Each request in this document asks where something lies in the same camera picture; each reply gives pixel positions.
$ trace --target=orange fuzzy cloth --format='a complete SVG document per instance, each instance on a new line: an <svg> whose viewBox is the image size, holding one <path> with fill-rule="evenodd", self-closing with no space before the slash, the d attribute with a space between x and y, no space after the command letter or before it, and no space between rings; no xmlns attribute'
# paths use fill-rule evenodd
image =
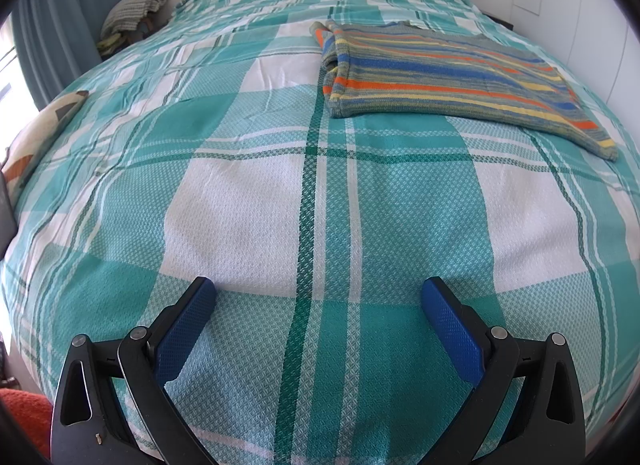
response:
<svg viewBox="0 0 640 465"><path fill-rule="evenodd" d="M53 407L47 397L18 389L0 389L0 400L40 453L49 458Z"/></svg>

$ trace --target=beige cushion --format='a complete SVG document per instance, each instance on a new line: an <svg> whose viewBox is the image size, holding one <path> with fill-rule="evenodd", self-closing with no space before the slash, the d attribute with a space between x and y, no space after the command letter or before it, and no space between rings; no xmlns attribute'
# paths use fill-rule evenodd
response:
<svg viewBox="0 0 640 465"><path fill-rule="evenodd" d="M2 165L2 175L12 207L42 157L67 126L88 96L77 91L55 99L18 133L9 147L8 157Z"/></svg>

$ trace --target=silver bolt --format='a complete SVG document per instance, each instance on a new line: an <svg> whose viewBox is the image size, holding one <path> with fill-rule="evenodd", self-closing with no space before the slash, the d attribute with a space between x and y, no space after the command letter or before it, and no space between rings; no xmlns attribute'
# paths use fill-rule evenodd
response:
<svg viewBox="0 0 640 465"><path fill-rule="evenodd" d="M502 326L494 326L491 328L491 334L495 339L503 340L507 338L509 332L505 330Z"/></svg>
<svg viewBox="0 0 640 465"><path fill-rule="evenodd" d="M556 346L564 346L566 339L559 333L551 335L551 340Z"/></svg>
<svg viewBox="0 0 640 465"><path fill-rule="evenodd" d="M84 335L76 335L71 339L71 345L79 348L86 342L86 337Z"/></svg>
<svg viewBox="0 0 640 465"><path fill-rule="evenodd" d="M143 339L146 336L146 328L144 326L138 326L136 328L133 328L133 330L131 330L131 333L129 334L129 337L131 337L133 340L140 340Z"/></svg>

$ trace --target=blue curtain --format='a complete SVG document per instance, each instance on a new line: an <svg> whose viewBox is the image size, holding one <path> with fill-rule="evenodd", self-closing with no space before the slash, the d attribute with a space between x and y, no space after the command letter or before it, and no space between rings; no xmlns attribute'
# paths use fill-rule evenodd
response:
<svg viewBox="0 0 640 465"><path fill-rule="evenodd" d="M12 11L15 49L38 109L100 63L95 43L119 1L18 1Z"/></svg>

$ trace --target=bedsheet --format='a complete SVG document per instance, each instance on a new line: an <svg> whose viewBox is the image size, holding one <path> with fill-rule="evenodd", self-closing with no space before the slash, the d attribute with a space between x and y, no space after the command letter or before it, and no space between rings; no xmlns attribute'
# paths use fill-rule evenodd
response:
<svg viewBox="0 0 640 465"><path fill-rule="evenodd" d="M328 18L532 50L619 160L455 116L329 119L308 32ZM185 0L66 91L80 89L90 97L24 190L0 263L18 347L49 398L73 335L148 325L197 275L218 305L166 388L220 463L416 463L469 391L420 311L431 275L489 325L566 336L589 434L633 384L636 146L565 66L468 0Z"/></svg>

